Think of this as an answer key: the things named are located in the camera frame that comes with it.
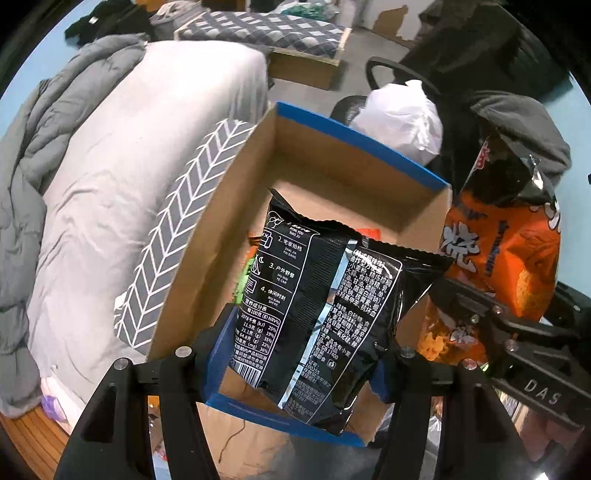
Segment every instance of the gray cloth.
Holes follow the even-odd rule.
[[[182,27],[192,18],[205,12],[201,2],[176,0],[164,4],[151,18],[156,40],[172,40],[174,31]]]
[[[570,147],[537,100],[507,92],[483,90],[472,95],[470,109],[497,128],[509,148],[520,157],[541,160],[540,170],[558,185],[572,164]]]
[[[35,88],[0,141],[0,412],[8,417],[35,407],[41,394],[26,347],[46,215],[41,186],[76,128],[141,61],[146,43],[143,34],[114,35],[82,48]]]

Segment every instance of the gray comforter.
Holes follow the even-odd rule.
[[[146,43],[142,34],[113,35],[82,48],[35,88],[0,141],[0,412],[8,417],[35,407],[41,394],[26,341],[46,215],[40,192],[76,128],[141,61]]]

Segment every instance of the chair armrest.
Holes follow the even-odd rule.
[[[406,80],[411,80],[411,79],[420,80],[423,83],[423,88],[426,91],[425,93],[427,94],[428,97],[441,95],[441,93],[439,92],[437,87],[435,87],[435,85],[433,85],[429,80],[427,80],[421,74],[415,72],[414,70],[409,69],[408,67],[405,67],[404,65],[401,65],[397,61],[383,59],[382,57],[371,57],[367,61],[367,63],[365,64],[365,76],[367,77],[369,87],[372,90],[379,89],[378,82],[375,81],[375,76],[373,73],[373,69],[376,68],[377,66],[382,66],[382,67],[386,67],[386,68],[391,69],[392,72],[394,73],[395,77],[398,72],[399,77],[401,77],[400,80],[402,82],[405,82]]]

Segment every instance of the plaid blanket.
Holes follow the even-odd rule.
[[[175,32],[178,40],[225,40],[333,59],[346,29],[273,13],[204,12]]]

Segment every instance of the pillowcase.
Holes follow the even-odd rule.
[[[203,138],[164,198],[134,280],[115,299],[115,335],[148,354],[160,312],[202,212],[256,125],[225,119]]]

